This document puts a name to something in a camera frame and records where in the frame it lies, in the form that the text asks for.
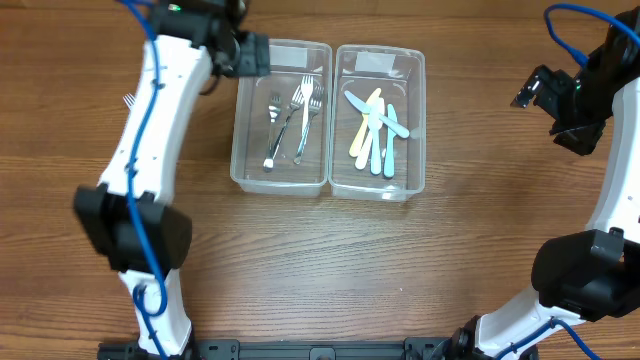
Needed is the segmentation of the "black handled metal fork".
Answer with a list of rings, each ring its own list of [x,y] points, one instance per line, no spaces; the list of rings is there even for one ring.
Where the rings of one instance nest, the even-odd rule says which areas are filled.
[[[282,142],[282,139],[284,137],[284,134],[285,134],[286,130],[289,127],[291,117],[293,116],[293,114],[297,110],[299,110],[302,107],[303,102],[304,102],[304,97],[302,95],[301,86],[298,86],[296,88],[296,90],[295,90],[295,92],[294,92],[294,94],[292,96],[291,102],[290,102],[290,104],[289,104],[289,106],[287,108],[288,113],[287,113],[287,117],[286,117],[286,119],[284,121],[284,125],[281,128],[278,136],[276,137],[276,140],[272,144],[272,147],[271,147],[271,150],[270,150],[270,153],[269,153],[269,159],[270,160],[273,160],[275,158],[275,156],[277,154],[277,151],[278,151],[278,149],[279,149],[279,147],[281,145],[281,142]]]

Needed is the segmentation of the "white plastic fork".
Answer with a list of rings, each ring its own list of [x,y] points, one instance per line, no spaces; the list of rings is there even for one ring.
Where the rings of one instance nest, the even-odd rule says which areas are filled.
[[[303,117],[301,135],[305,134],[309,122],[310,102],[314,92],[314,79],[312,75],[305,75],[301,81],[301,94],[303,97]]]

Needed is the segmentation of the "silver metal fork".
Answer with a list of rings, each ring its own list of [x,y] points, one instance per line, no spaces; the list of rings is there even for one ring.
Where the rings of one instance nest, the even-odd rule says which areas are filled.
[[[273,150],[273,143],[274,143],[275,124],[282,111],[281,105],[282,105],[282,101],[281,101],[280,94],[278,92],[272,92],[269,106],[268,106],[269,118],[270,118],[269,137],[267,141],[266,156],[263,162],[263,170],[265,172],[270,172],[273,169],[272,150]]]
[[[308,139],[310,127],[312,125],[312,121],[314,117],[317,116],[320,113],[320,110],[322,109],[323,95],[324,95],[324,87],[321,85],[316,85],[314,87],[314,91],[311,96],[311,101],[309,106],[309,119],[307,121],[307,124],[303,128],[301,141],[299,143],[299,146],[296,152],[296,157],[294,158],[294,163],[296,165],[299,165],[301,163],[302,156],[304,153],[304,148]]]

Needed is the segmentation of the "light blue plastic knife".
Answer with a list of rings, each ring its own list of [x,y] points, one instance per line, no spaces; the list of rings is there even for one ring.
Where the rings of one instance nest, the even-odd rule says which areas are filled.
[[[384,99],[379,97],[376,105],[376,110],[380,110],[384,114]],[[380,153],[380,129],[382,122],[374,115],[369,115],[369,130],[372,137],[371,144],[371,162],[370,171],[373,175],[379,175],[381,172],[381,153]]]

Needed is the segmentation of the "yellow plastic knife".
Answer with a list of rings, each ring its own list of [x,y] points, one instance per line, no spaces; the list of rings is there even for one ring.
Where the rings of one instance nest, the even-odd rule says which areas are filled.
[[[376,103],[377,99],[379,98],[381,94],[381,89],[380,88],[376,88],[369,96],[369,98],[366,101],[366,104],[369,106],[372,106],[373,104]],[[362,122],[361,125],[359,127],[359,130],[357,132],[357,134],[354,137],[354,140],[351,143],[350,149],[349,149],[349,155],[351,157],[356,158],[360,151],[361,148],[363,146],[363,142],[364,142],[364,138],[365,138],[365,134],[368,128],[368,115],[367,114],[363,114],[362,115]]]

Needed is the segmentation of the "pale green plastic knife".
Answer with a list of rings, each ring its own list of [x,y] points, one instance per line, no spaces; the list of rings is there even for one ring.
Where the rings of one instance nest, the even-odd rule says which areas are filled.
[[[398,122],[397,114],[392,104],[387,105],[387,117],[389,117],[394,122]],[[396,133],[391,128],[387,128],[386,152],[385,152],[384,167],[383,167],[383,174],[384,174],[384,177],[387,179],[393,178],[395,174],[395,158],[394,158],[394,138],[395,137],[396,137]]]

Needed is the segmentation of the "grey white plastic knife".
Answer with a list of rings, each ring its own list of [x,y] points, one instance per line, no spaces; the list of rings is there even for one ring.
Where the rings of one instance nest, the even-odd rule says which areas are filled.
[[[409,137],[410,131],[406,127],[402,126],[397,121],[390,119],[389,117],[384,115],[380,110],[376,110],[374,107],[367,105],[364,101],[362,101],[360,98],[355,96],[350,91],[345,91],[344,96],[347,98],[349,103],[352,106],[354,106],[358,111],[360,111],[362,114],[374,115],[384,125],[386,125],[389,129],[395,132],[397,136],[401,138],[406,139]]]

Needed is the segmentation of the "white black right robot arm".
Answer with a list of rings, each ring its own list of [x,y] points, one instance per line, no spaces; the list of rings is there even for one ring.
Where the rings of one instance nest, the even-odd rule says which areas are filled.
[[[603,44],[584,54],[560,39],[555,10],[607,23]],[[611,16],[570,3],[543,13],[549,35],[579,65],[574,76],[538,66],[512,104],[549,114],[556,144],[591,154],[609,119],[614,135],[601,193],[584,231],[546,241],[530,285],[498,310],[470,319],[438,344],[433,359],[536,359],[537,345],[565,330],[589,358],[576,333],[585,322],[621,318],[639,306],[639,11]]]

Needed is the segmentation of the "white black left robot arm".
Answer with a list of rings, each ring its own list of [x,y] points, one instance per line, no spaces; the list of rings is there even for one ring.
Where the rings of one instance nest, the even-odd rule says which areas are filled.
[[[95,251],[128,290],[139,337],[99,346],[100,359],[197,359],[180,269],[192,220],[173,207],[176,169],[199,97],[223,77],[269,74],[269,40],[240,28],[243,0],[127,1],[144,35],[134,103],[116,150],[73,209]]]

